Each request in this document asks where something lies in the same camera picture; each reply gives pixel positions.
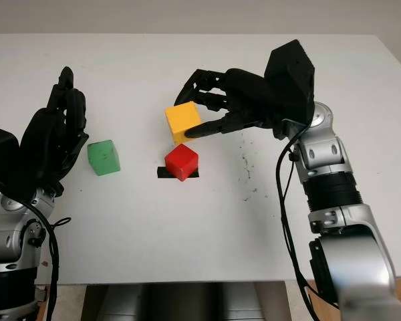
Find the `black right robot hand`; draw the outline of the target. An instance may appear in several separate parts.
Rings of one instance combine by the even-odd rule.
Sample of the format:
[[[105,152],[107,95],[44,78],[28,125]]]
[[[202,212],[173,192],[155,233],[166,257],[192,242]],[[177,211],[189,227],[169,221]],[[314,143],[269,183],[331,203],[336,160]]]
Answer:
[[[259,127],[281,131],[283,109],[265,79],[245,70],[224,73],[197,69],[186,81],[175,104],[194,102],[208,110],[227,113],[218,120],[203,122],[184,132],[187,138],[227,134]]]

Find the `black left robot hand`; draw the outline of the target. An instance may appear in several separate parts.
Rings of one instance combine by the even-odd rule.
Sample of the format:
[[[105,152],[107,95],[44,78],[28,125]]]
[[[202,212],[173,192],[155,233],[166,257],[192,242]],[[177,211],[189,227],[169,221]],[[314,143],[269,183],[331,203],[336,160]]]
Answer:
[[[60,197],[60,181],[71,171],[89,135],[86,98],[74,87],[74,74],[64,67],[45,108],[39,109],[20,144],[23,173],[28,183]]]

